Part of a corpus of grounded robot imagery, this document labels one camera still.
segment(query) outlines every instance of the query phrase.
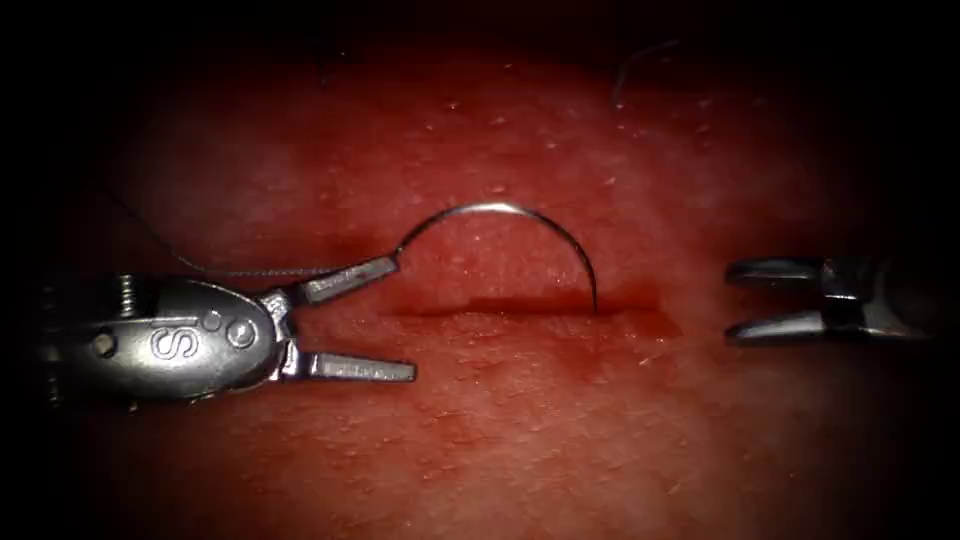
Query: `metal jaw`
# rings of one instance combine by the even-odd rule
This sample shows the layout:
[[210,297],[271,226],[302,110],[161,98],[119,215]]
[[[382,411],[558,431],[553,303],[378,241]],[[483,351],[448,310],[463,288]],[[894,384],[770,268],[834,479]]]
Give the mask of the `metal jaw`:
[[364,287],[399,269],[393,256],[378,257],[358,265],[324,274],[293,287],[274,289],[258,300],[270,314],[277,336],[277,368],[269,380],[340,380],[369,382],[413,382],[415,364],[399,360],[376,360],[331,352],[302,352],[297,344],[291,312],[299,305],[329,302],[342,294]]
[[820,308],[755,319],[725,332],[733,345],[780,345],[822,339],[923,340],[929,336],[891,309],[886,279],[890,261],[868,258],[767,257],[727,267],[731,285],[813,290]]

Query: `skin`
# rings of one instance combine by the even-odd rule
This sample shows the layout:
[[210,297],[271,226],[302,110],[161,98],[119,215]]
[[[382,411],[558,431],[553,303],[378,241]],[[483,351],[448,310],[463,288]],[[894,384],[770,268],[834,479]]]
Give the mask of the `skin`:
[[[399,274],[298,313],[304,349],[412,360],[415,384],[267,384],[193,406],[68,412],[70,478],[96,489],[62,489],[91,498],[89,527],[156,538],[886,530],[877,516],[899,504],[910,454],[903,371],[861,347],[722,340],[734,322],[803,304],[725,286],[728,261],[871,245],[873,210],[856,203],[850,156],[812,120],[822,109],[806,89],[681,47],[631,66],[613,107],[624,58],[613,47],[564,62],[444,35],[357,39],[344,52],[319,67],[213,52],[197,61],[205,69],[148,86],[112,185],[180,252],[226,269],[355,262],[445,207],[516,202],[583,244],[599,313],[549,230],[450,219],[403,254]],[[54,258],[184,272],[99,194],[83,197],[76,206],[101,211],[51,235]],[[105,241],[70,240],[79,234]]]

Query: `red skin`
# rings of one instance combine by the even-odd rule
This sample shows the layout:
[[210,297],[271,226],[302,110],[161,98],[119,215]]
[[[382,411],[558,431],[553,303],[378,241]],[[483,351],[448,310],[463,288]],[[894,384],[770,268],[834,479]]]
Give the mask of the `red skin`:
[[[323,68],[325,86],[307,63],[250,63],[158,92],[116,185],[225,268],[353,262],[444,207],[517,202],[582,242],[601,313],[541,225],[451,219],[398,275],[298,314],[306,348],[414,360],[415,384],[80,415],[109,507],[137,499],[130,522],[168,538],[850,532],[855,479],[893,459],[873,444],[883,388],[849,351],[722,341],[770,311],[722,283],[727,261],[827,253],[856,229],[796,96],[682,52],[637,62],[621,110],[609,71],[517,48],[348,52],[362,63]],[[182,271],[121,214],[102,225],[115,243],[91,249],[112,263]]]

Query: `curved needle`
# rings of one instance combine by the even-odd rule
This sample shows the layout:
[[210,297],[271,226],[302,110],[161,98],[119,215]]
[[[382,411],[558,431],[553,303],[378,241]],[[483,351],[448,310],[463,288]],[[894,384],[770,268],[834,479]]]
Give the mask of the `curved needle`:
[[400,243],[397,245],[397,249],[394,251],[394,254],[399,255],[402,253],[403,250],[405,250],[414,239],[423,234],[424,231],[448,217],[458,214],[478,214],[487,212],[497,214],[514,214],[532,218],[540,223],[543,223],[553,230],[553,232],[560,235],[561,238],[566,240],[567,243],[573,247],[573,250],[577,253],[577,257],[580,258],[580,262],[583,263],[583,267],[587,271],[587,279],[590,280],[590,298],[593,303],[593,311],[594,313],[597,312],[597,275],[593,271],[593,264],[590,263],[590,257],[587,256],[587,252],[583,249],[583,246],[580,245],[580,242],[578,242],[569,231],[561,227],[556,221],[553,221],[536,210],[531,210],[529,208],[524,208],[522,206],[505,202],[471,203],[464,204],[462,206],[454,206],[453,208],[447,208],[446,210],[438,212],[421,221],[416,227],[408,232],[407,235],[400,240]]

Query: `screw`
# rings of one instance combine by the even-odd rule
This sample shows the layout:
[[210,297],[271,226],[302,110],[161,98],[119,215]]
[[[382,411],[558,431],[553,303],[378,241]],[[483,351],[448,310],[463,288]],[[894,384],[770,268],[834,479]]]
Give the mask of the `screw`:
[[110,358],[113,353],[117,352],[117,338],[106,332],[100,332],[94,336],[91,344],[93,345],[93,351],[100,358]]
[[253,323],[248,320],[238,320],[227,326],[227,341],[238,349],[246,349],[253,345],[257,338],[257,332]]

